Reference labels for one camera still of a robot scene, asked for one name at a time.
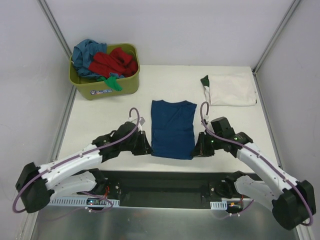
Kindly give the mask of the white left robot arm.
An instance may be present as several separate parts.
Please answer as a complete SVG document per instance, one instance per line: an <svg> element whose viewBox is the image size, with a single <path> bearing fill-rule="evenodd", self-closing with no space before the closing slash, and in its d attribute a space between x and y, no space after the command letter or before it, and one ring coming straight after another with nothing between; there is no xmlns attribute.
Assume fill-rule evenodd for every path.
<svg viewBox="0 0 320 240"><path fill-rule="evenodd" d="M24 211L38 212L50 201L73 193L102 194L107 180L96 166L125 151L134 156L153 153L145 131L135 122L127 121L98 136L75 155L40 166L34 162L25 165L15 184Z"/></svg>

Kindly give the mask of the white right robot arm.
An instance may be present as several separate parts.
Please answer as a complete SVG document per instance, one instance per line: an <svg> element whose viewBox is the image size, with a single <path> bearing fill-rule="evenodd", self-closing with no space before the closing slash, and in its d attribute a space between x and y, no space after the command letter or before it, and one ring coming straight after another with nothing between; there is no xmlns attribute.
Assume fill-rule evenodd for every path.
<svg viewBox="0 0 320 240"><path fill-rule="evenodd" d="M205 130L198 134L193 157L211 157L224 150L253 170L260 178L252 179L242 171L228 175L215 191L224 198L244 195L272 212L275 220L286 230L298 225L313 224L316 213L314 188L307 180L299 181L271 163L254 141L244 132L235 133L226 117L208 121L201 118Z"/></svg>

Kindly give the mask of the dark blue printed t-shirt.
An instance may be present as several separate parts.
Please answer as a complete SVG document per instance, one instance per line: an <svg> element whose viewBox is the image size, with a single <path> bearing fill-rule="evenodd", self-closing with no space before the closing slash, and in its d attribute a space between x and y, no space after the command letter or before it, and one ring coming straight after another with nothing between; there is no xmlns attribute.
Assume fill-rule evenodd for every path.
<svg viewBox="0 0 320 240"><path fill-rule="evenodd" d="M197 104L187 100L151 103L152 155L160 158L191 160L195 147L194 117Z"/></svg>

